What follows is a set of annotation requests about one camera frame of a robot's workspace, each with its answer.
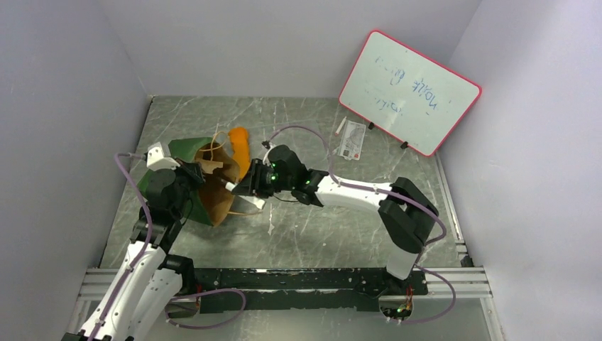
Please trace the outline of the orange fake bread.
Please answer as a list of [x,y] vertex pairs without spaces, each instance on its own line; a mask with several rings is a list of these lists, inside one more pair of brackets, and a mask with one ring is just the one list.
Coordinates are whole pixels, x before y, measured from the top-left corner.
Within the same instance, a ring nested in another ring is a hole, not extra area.
[[231,129],[228,132],[228,136],[233,152],[231,157],[239,166],[238,180],[242,180],[251,167],[248,131],[244,127],[238,126]]

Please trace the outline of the aluminium side rail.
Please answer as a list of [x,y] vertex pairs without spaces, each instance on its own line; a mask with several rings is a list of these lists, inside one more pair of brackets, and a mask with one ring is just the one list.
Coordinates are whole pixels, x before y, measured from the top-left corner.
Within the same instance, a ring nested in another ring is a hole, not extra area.
[[448,217],[451,225],[450,230],[454,235],[454,241],[456,245],[456,252],[458,254],[459,263],[461,267],[474,267],[473,259],[469,254],[469,250],[466,246],[463,232],[459,224],[458,216],[452,199],[451,190],[447,181],[446,174],[444,172],[444,166],[438,153],[435,153],[434,160],[437,167],[439,183],[442,187],[444,205],[448,212]]

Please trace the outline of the silver metal tongs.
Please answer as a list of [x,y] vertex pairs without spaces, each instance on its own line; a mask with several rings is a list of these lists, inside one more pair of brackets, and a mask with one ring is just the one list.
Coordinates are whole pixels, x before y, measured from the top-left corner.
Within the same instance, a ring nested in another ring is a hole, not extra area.
[[235,192],[235,188],[236,188],[236,184],[233,182],[230,182],[228,180],[225,179],[219,179],[219,182],[221,183],[221,185],[226,189],[226,191],[228,191],[230,194],[232,194],[235,197],[239,197],[242,200],[252,204],[253,206],[255,206],[258,210],[263,210],[265,207],[265,200],[260,199],[254,195],[248,195],[248,194],[239,194]]

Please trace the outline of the white ruler package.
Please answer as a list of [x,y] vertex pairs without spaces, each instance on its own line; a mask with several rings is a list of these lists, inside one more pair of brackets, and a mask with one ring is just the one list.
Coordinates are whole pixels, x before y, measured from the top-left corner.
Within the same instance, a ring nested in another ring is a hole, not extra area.
[[341,142],[337,155],[349,161],[358,161],[361,157],[366,130],[365,124],[347,120],[339,134]]

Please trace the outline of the pink framed whiteboard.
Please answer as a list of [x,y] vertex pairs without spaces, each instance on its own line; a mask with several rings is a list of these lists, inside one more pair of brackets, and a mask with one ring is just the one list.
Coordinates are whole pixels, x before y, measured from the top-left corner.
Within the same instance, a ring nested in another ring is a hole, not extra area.
[[481,93],[472,80],[374,30],[339,103],[408,148],[432,156]]

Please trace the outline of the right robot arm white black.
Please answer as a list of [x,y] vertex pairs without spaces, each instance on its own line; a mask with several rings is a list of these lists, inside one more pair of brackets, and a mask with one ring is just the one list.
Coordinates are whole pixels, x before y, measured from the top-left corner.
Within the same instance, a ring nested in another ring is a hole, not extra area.
[[409,179],[392,183],[365,183],[340,178],[326,170],[308,168],[286,145],[269,150],[267,160],[255,158],[245,176],[225,188],[233,195],[259,204],[281,192],[295,202],[317,207],[346,207],[376,214],[395,249],[383,275],[384,288],[368,289],[367,295],[419,293],[412,284],[412,270],[427,246],[439,213]]

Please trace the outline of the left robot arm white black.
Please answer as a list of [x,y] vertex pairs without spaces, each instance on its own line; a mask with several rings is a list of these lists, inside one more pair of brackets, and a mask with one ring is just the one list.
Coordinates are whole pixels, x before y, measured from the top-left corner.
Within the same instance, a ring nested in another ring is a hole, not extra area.
[[197,292],[193,261],[169,251],[204,178],[199,164],[176,162],[151,172],[124,262],[96,310],[64,340],[144,340],[171,298]]

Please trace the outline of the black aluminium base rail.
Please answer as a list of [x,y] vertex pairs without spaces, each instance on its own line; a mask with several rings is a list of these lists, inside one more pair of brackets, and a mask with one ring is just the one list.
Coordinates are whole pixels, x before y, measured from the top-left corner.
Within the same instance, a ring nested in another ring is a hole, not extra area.
[[382,312],[394,318],[407,317],[421,298],[452,301],[492,298],[481,268],[435,268],[413,270],[398,279],[384,268],[236,269],[198,268],[183,274],[167,271],[147,281],[133,283],[133,276],[117,288],[115,269],[92,269],[80,290],[83,301],[108,303],[113,315],[123,306],[150,305],[163,293],[176,296],[176,303],[195,302],[201,313],[246,310],[338,309]]

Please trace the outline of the green paper bag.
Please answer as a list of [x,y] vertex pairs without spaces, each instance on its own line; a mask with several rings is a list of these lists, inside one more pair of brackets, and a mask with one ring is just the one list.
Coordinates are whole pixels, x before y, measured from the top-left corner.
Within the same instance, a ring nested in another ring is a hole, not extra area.
[[[171,156],[180,166],[199,166],[202,172],[203,184],[191,192],[191,200],[185,206],[189,218],[200,224],[217,227],[227,216],[233,215],[231,206],[234,198],[221,185],[219,179],[225,179],[235,184],[238,180],[239,166],[232,159],[232,149],[228,132],[226,140],[217,141],[220,132],[213,137],[192,137],[173,139],[164,142],[170,149]],[[138,182],[138,188],[145,198],[151,196],[150,181],[157,171],[148,170]]]

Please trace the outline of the white pink marker pen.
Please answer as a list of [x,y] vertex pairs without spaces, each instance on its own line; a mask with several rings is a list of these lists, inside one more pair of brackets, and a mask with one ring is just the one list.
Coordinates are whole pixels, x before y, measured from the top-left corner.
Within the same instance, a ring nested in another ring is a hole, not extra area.
[[338,127],[334,131],[334,135],[335,136],[338,136],[341,133],[341,130],[345,127],[346,121],[347,121],[347,117],[343,117],[343,119],[341,120],[340,124],[338,125]]

